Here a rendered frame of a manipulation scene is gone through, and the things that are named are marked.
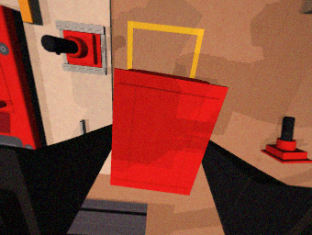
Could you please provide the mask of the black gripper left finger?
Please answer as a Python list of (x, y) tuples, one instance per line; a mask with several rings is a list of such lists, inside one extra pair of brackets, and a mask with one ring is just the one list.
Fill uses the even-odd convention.
[(35, 150), (0, 144), (0, 188), (17, 194), (30, 235), (67, 235), (112, 150), (112, 124)]

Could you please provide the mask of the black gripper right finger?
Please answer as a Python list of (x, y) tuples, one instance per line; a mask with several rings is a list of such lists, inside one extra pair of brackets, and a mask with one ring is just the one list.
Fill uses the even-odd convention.
[(209, 140), (201, 161), (225, 235), (298, 235), (312, 187), (288, 185)]

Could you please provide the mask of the yellow rectangular frame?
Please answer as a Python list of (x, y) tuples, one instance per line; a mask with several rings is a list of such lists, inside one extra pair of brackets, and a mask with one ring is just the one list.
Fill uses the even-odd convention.
[(182, 28), (182, 27), (128, 21), (128, 69), (132, 69), (133, 28), (197, 35), (196, 44), (195, 44), (195, 53), (194, 53), (192, 68), (190, 72), (190, 78), (195, 79), (195, 71), (196, 71), (199, 52), (201, 48), (202, 38), (204, 34), (203, 29)]

